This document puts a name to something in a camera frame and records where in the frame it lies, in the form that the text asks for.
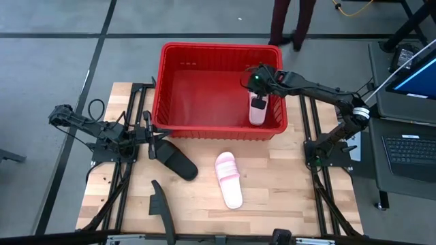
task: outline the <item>yellow cable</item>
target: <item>yellow cable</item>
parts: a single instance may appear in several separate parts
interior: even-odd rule
[[[338,3],[335,0],[332,0],[334,5],[336,6]],[[369,3],[367,3],[365,6],[363,6],[363,8],[361,8],[359,11],[357,11],[354,14],[346,14],[343,10],[342,7],[338,7],[339,11],[341,11],[341,13],[347,17],[352,17],[355,16],[356,14],[359,14],[362,10],[364,10],[366,7],[368,7],[368,5],[370,5],[372,2],[374,2],[374,0],[370,0]]]

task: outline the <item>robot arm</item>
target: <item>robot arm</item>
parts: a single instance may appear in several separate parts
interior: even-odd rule
[[[348,140],[365,129],[369,122],[368,107],[357,93],[346,93],[339,88],[333,89],[309,82],[291,71],[277,71],[274,67],[260,65],[250,75],[247,88],[258,95],[251,102],[251,106],[259,109],[265,108],[261,98],[267,94],[282,98],[287,95],[304,95],[339,108],[344,122],[330,133],[321,134],[316,142],[310,144],[310,149],[307,150],[307,155],[310,156],[308,161],[316,157],[327,159],[337,142]]]
[[[151,124],[151,114],[144,112],[146,127],[135,125],[128,131],[124,125],[116,122],[95,121],[77,114],[70,105],[58,105],[50,114],[49,123],[55,127],[74,127],[98,139],[97,143],[87,143],[91,150],[105,150],[122,156],[131,155],[133,148],[140,144],[149,143],[149,158],[156,159],[155,143],[170,132],[157,129]]]

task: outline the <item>red plastic basket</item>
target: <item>red plastic basket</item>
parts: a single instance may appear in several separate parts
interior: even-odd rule
[[[285,100],[270,95],[265,122],[249,122],[248,67],[282,68],[267,45],[168,43],[161,51],[153,123],[172,137],[270,140],[287,127]]]

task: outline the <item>person's leg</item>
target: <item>person's leg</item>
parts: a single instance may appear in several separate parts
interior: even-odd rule
[[[272,11],[270,45],[283,45],[290,43],[289,38],[283,38],[283,26],[285,25],[287,7],[291,0],[275,0]]]
[[[300,13],[298,15],[297,29],[293,35],[294,49],[300,50],[305,40],[309,25],[311,24],[313,8],[316,0],[300,0]]]

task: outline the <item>wooden table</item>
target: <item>wooden table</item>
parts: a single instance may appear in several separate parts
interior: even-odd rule
[[[105,120],[114,121],[126,110],[130,89],[131,83],[114,83]],[[151,111],[153,97],[154,90],[147,90],[144,110]],[[286,106],[287,129],[269,142],[170,139],[198,167],[198,176],[191,182],[160,162],[149,160],[147,145],[141,146],[131,175],[121,230],[164,233],[161,217],[149,216],[150,195],[154,194],[151,181],[157,180],[166,193],[177,234],[271,235],[274,228],[282,228],[295,235],[319,235],[311,175],[302,151],[305,135],[298,97],[286,97]],[[317,107],[322,131],[334,128],[338,122],[333,106],[318,102]],[[307,109],[312,123],[310,106]],[[237,210],[225,206],[215,175],[215,159],[224,151],[235,155],[240,172],[244,203]],[[114,164],[107,163],[90,174],[77,228],[87,225],[103,206],[113,169]],[[329,170],[336,204],[354,229],[362,232],[349,176],[341,168]],[[114,227],[117,209],[115,204],[110,227]],[[325,204],[324,212],[332,232]]]

